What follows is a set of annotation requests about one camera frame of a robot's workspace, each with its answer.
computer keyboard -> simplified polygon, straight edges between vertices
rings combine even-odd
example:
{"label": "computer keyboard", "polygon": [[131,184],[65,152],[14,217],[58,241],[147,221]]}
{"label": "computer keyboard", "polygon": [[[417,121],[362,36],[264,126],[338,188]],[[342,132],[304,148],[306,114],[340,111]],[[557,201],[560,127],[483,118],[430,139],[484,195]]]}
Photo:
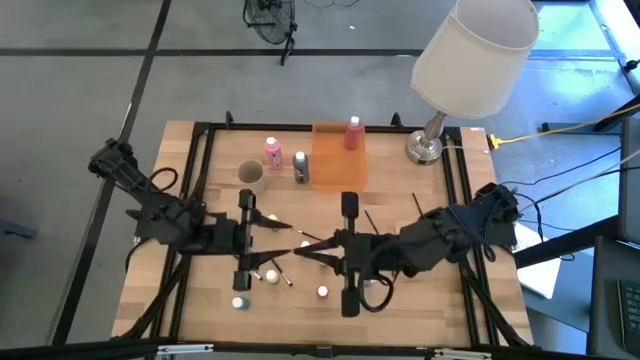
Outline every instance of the computer keyboard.
{"label": "computer keyboard", "polygon": [[618,281],[618,300],[622,344],[629,353],[640,357],[640,284]]}

wooden table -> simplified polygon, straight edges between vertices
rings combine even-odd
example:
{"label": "wooden table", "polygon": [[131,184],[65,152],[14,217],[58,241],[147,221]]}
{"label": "wooden table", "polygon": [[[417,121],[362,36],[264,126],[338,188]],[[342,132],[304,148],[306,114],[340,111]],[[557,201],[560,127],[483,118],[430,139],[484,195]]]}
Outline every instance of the wooden table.
{"label": "wooden table", "polygon": [[[181,172],[187,157],[192,122],[169,122],[160,145],[155,168],[170,166]],[[472,191],[495,181],[491,157],[482,129],[462,128],[465,157]],[[298,185],[293,179],[289,159],[296,151],[311,150],[311,133],[218,130],[215,133],[211,167],[205,201],[209,211],[227,211],[238,218],[236,168],[247,159],[266,165],[263,143],[275,136],[283,148],[285,167],[266,170],[267,190],[258,196],[257,207],[263,214],[276,214],[294,228],[327,238],[343,226],[340,194],[315,192],[310,185]],[[373,232],[362,213],[367,210],[381,233],[397,232],[401,226],[415,221],[418,211],[411,192],[415,192],[424,211],[446,206],[447,194],[442,164],[417,166],[404,154],[403,134],[367,134],[368,183],[360,195],[360,217],[356,230]],[[456,193],[462,198],[457,179],[455,154],[452,152]],[[201,154],[196,159],[200,163]],[[192,184],[195,182],[195,171]],[[166,184],[170,175],[160,175],[158,185]],[[170,190],[177,194],[179,186]],[[254,226],[254,249],[298,247],[309,240],[291,230],[273,232]],[[127,274],[113,335],[128,330],[143,313],[158,291],[167,248],[152,242],[133,256]],[[498,259],[487,262],[491,293],[498,308],[521,337],[531,342],[527,314],[516,275],[513,258],[496,248]],[[390,305],[380,313],[364,309],[356,318],[340,315],[340,291],[343,279],[330,268],[293,254],[278,259],[294,283],[284,281],[271,285],[253,282],[245,293],[250,298],[248,311],[236,311],[231,299],[232,274],[236,261],[230,256],[200,256],[193,259],[186,303],[180,325],[183,341],[333,344],[359,346],[447,346],[469,345],[458,267],[446,261],[433,271],[413,279],[400,276]],[[263,265],[260,273],[272,268]],[[320,299],[316,288],[326,285],[329,296]],[[374,284],[368,289],[370,303],[378,303],[386,288]],[[167,334],[173,300],[169,300],[162,334]],[[486,326],[482,306],[475,300],[481,339],[486,342]]]}

paper cup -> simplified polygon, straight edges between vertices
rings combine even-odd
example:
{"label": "paper cup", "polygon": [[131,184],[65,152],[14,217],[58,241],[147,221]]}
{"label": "paper cup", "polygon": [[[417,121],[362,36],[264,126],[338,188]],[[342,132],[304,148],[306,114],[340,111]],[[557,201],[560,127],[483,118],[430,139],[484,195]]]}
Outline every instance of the paper cup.
{"label": "paper cup", "polygon": [[265,178],[262,164],[256,160],[247,160],[238,167],[238,180],[245,189],[258,195],[264,192]]}

concrete floor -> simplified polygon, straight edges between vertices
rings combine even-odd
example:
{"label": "concrete floor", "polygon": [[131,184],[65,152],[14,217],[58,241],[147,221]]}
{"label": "concrete floor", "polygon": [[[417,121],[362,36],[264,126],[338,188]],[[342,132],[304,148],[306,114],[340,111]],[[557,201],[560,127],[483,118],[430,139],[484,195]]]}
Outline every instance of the concrete floor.
{"label": "concrete floor", "polygon": [[[321,5],[321,0],[309,0]],[[300,48],[421,48],[453,0],[363,0],[351,8],[297,2]],[[161,0],[7,0],[0,3],[0,49],[146,48]],[[536,132],[545,121],[581,122],[632,96],[588,4],[536,3],[541,34],[514,94],[499,114],[473,123],[501,138]],[[240,21],[242,1],[174,1],[160,48],[269,48]],[[598,57],[580,56],[596,53]],[[156,58],[131,136],[142,171],[155,160],[168,120],[311,123],[353,114],[406,124],[434,113],[408,86],[415,60],[401,57]],[[93,206],[99,180],[88,158],[118,135],[141,57],[0,56],[0,216],[32,224],[35,240],[0,239],[0,348],[48,341],[59,299]],[[549,136],[492,156],[499,181],[553,174],[619,146],[615,137]],[[534,198],[615,163],[616,156],[534,188]],[[578,228],[617,211],[617,177],[584,184],[542,205],[544,221]],[[107,339],[124,280],[134,224],[112,199],[70,341]],[[525,218],[534,219],[532,212]],[[553,237],[561,231],[545,228]],[[544,348],[584,352],[584,333],[531,313]]]}

lamp base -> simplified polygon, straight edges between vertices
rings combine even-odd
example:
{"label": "lamp base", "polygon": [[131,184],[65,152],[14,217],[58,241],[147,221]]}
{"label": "lamp base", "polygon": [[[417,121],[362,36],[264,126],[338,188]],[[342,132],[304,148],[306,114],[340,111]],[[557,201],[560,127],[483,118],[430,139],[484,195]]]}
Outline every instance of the lamp base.
{"label": "lamp base", "polygon": [[414,131],[407,138],[405,152],[407,157],[418,165],[431,165],[435,163],[442,154],[442,142],[440,139],[423,140],[424,131]]}

